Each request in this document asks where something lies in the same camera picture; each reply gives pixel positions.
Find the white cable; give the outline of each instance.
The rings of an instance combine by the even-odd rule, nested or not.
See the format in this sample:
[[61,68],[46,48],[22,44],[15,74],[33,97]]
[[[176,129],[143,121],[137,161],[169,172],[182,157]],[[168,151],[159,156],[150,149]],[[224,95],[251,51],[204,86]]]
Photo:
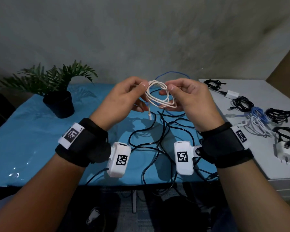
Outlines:
[[271,130],[269,130],[261,121],[261,119],[259,117],[255,117],[255,116],[250,116],[250,118],[248,120],[246,120],[244,123],[240,123],[238,125],[240,126],[247,126],[248,128],[250,128],[250,130],[252,132],[254,132],[255,135],[260,135],[260,136],[264,136],[264,137],[273,137],[275,135],[275,132],[272,132]]
[[[174,98],[173,98],[173,102],[170,103],[170,98],[169,98],[170,93],[168,91],[168,87],[164,83],[156,81],[156,80],[149,81],[148,83],[149,83],[149,86],[148,86],[148,88],[147,88],[147,90],[145,92],[145,95],[146,95],[146,97],[148,99],[148,102],[150,102],[152,105],[154,105],[156,107],[159,107],[159,108],[161,108],[161,107],[159,105],[157,105],[156,103],[162,105],[163,107],[173,107],[173,108],[177,107],[176,101],[175,101]],[[149,89],[153,85],[157,85],[161,89],[166,91],[166,99],[161,100],[161,99],[156,98],[156,97],[154,97],[153,95],[150,94]],[[150,104],[148,105],[148,118],[149,118],[149,120],[151,120]]]

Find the green leaves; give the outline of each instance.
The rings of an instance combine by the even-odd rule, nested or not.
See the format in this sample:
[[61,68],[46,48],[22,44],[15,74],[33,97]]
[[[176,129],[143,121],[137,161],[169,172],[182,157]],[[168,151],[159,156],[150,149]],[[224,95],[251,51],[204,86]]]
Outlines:
[[0,80],[1,84],[8,88],[19,89],[41,96],[45,96],[51,91],[67,90],[72,77],[84,76],[92,83],[92,75],[98,77],[93,68],[87,64],[82,66],[82,62],[76,62],[76,60],[72,65],[63,65],[62,68],[57,68],[54,65],[50,70],[46,71],[39,63],[37,67],[33,65],[29,69],[24,68],[17,74],[25,74],[25,76],[17,77],[13,74],[11,77],[4,77]]

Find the table leg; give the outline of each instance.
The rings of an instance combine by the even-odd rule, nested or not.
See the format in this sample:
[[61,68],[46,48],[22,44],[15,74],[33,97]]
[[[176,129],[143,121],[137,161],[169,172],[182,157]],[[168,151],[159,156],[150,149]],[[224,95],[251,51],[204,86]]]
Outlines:
[[132,213],[136,213],[136,190],[132,193]]

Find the black pot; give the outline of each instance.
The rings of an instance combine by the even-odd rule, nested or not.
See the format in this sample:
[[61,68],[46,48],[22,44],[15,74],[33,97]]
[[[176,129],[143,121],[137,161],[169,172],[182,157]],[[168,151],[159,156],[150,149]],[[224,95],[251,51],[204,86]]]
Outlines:
[[53,91],[45,95],[43,102],[58,118],[66,118],[74,114],[71,93],[69,91]]

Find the table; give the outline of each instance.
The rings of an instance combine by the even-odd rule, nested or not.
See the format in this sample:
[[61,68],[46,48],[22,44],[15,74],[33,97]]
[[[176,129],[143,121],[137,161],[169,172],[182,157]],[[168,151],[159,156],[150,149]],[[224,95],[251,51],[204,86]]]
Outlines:
[[[70,85],[68,90],[72,94],[75,113],[66,119],[57,118],[44,105],[43,98],[39,95],[34,95],[22,104],[0,128],[0,186],[26,184],[53,156],[55,147],[58,145],[58,138],[73,122],[79,122],[82,118],[88,117],[112,87],[113,85],[110,84],[93,85],[91,83]],[[157,113],[157,110],[158,108],[152,107],[153,112]],[[167,117],[166,120],[171,121],[174,118]],[[149,127],[151,122],[148,120],[148,113],[132,111],[124,121],[109,130],[109,141],[111,144],[116,141],[127,143],[133,131]],[[160,137],[161,131],[162,123],[157,119],[157,124],[152,130],[133,136],[131,141],[134,144],[152,142]],[[196,132],[193,129],[190,129],[190,132],[198,144]],[[191,138],[184,131],[172,129],[163,142],[172,158],[174,158],[173,143],[179,140],[191,140]],[[90,185],[142,185],[142,171],[150,164],[154,156],[154,151],[136,150],[130,156],[124,177],[110,178],[104,172],[93,179]],[[106,165],[107,162],[90,164],[79,184],[85,184]],[[216,172],[216,167],[205,160],[201,160],[198,166],[208,172]],[[148,184],[170,182],[170,161],[166,156],[159,155],[155,164],[147,170],[145,180]],[[191,176],[178,176],[176,181],[201,181],[201,179],[194,173]]]
[[[227,85],[221,85],[222,91],[232,90],[238,92],[240,96],[247,97],[255,106],[262,108],[264,111],[268,108],[282,109],[286,111],[290,110],[290,99],[264,80],[220,81],[227,83]],[[243,114],[243,112],[236,109],[232,111],[228,110],[231,107],[231,100],[225,98],[221,93],[211,91],[211,94],[223,115],[228,113],[236,115]],[[231,122],[232,125],[236,125],[244,121],[246,118],[234,117],[226,119]],[[288,120],[288,123],[284,122],[282,126],[290,127],[290,118]],[[283,197],[290,197],[290,164],[287,165],[286,162],[281,161],[275,156],[275,139],[256,136],[247,132],[243,128],[242,130],[251,142],[250,149],[264,175]]]

